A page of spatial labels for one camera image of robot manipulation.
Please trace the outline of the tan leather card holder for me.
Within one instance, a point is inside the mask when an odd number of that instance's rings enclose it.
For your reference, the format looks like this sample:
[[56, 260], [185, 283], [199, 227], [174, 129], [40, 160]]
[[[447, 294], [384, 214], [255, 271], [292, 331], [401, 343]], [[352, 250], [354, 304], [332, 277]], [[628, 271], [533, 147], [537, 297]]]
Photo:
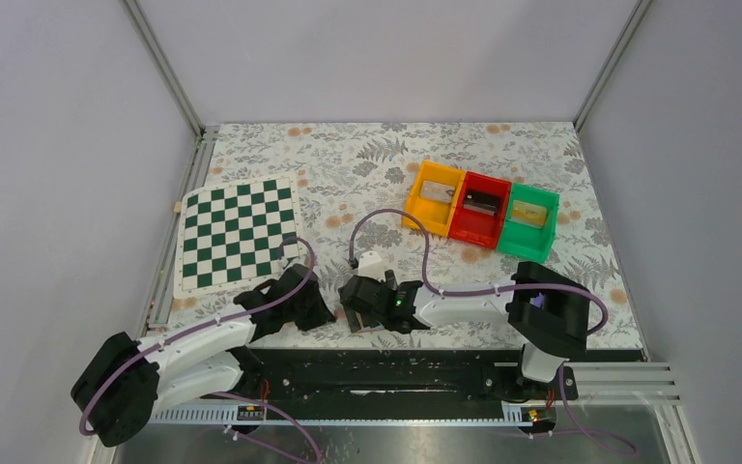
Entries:
[[335, 312], [338, 320], [347, 324], [351, 334], [370, 333], [382, 330], [383, 325], [372, 316], [362, 315], [352, 309], [339, 308]]

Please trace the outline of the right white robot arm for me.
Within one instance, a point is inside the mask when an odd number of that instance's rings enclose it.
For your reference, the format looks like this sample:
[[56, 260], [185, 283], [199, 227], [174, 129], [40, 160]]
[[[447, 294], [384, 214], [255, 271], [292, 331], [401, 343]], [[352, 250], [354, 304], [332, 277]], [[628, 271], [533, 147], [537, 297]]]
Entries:
[[586, 351], [594, 302], [582, 285], [529, 261], [520, 263], [508, 282], [488, 288], [462, 284], [432, 291], [419, 280], [391, 285], [354, 275], [338, 295], [344, 308], [400, 334], [463, 322], [505, 323], [526, 339], [520, 376], [543, 384]]

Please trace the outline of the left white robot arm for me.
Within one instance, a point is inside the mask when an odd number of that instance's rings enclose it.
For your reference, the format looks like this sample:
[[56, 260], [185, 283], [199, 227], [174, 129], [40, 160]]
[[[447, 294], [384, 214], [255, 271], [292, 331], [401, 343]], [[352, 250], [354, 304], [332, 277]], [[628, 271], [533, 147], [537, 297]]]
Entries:
[[334, 322], [317, 276], [302, 264], [243, 291], [219, 313], [181, 330], [107, 338], [71, 388], [80, 428], [107, 448], [158, 413], [217, 392], [260, 395], [268, 382], [249, 344], [285, 325], [302, 332]]

